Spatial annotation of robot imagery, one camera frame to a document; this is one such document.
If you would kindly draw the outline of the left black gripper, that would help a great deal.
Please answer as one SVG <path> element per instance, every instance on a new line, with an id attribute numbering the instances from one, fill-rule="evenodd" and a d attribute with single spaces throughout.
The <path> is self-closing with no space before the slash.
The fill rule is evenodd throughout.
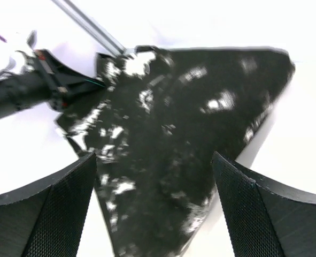
<path id="1" fill-rule="evenodd" d="M 81 97 L 102 90 L 104 83 L 76 72 L 44 49 L 25 57 L 30 71 L 11 72 L 13 60 L 0 70 L 0 119 L 43 102 L 63 112 Z"/>

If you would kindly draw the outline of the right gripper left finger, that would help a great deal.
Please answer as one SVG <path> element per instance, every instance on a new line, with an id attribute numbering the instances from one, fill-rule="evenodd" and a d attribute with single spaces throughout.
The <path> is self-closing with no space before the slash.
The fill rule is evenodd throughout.
<path id="1" fill-rule="evenodd" d="M 0 257 L 76 256 L 96 171 L 96 156 L 89 153 L 0 194 Z"/>

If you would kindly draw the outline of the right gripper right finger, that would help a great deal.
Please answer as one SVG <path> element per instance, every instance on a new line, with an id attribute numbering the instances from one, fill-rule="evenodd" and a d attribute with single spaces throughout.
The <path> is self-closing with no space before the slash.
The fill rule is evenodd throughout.
<path id="1" fill-rule="evenodd" d="M 219 153 L 212 166 L 235 256 L 316 257 L 316 194 Z"/>

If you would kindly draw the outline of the black white-splattered trousers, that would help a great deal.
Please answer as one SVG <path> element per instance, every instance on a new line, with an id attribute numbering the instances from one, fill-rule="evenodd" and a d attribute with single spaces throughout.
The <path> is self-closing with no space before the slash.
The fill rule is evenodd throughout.
<path id="1" fill-rule="evenodd" d="M 214 152 L 236 159 L 290 81 L 280 49 L 162 49 L 99 55 L 99 92 L 58 119 L 97 156 L 95 191 L 115 256 L 178 256 L 217 192 Z"/>

